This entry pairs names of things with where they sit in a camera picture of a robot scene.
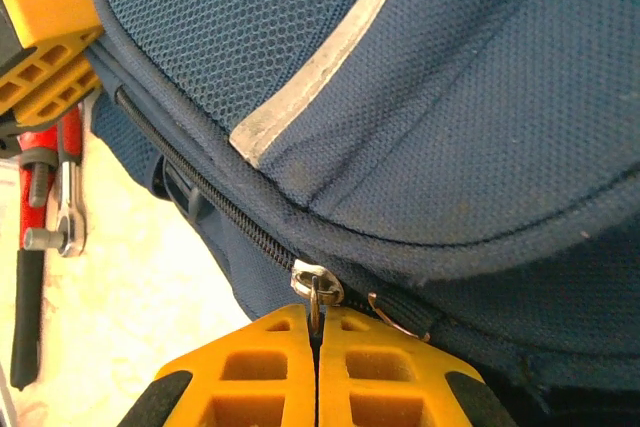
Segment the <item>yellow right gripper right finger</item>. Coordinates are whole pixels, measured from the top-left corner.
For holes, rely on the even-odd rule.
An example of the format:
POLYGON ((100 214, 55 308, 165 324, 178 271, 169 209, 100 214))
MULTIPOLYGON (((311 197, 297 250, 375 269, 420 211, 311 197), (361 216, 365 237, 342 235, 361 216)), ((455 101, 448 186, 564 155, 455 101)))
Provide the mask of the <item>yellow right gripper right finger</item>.
POLYGON ((325 315, 321 426, 512 426, 469 364, 354 310, 325 315))

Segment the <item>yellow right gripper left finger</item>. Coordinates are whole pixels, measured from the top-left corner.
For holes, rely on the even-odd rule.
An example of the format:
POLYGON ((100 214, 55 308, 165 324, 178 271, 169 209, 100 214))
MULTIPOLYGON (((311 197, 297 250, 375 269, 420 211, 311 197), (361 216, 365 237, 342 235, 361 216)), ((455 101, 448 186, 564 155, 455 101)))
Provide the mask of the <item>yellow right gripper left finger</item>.
POLYGON ((280 308, 166 364, 123 426, 312 426, 315 367, 302 305, 280 308))

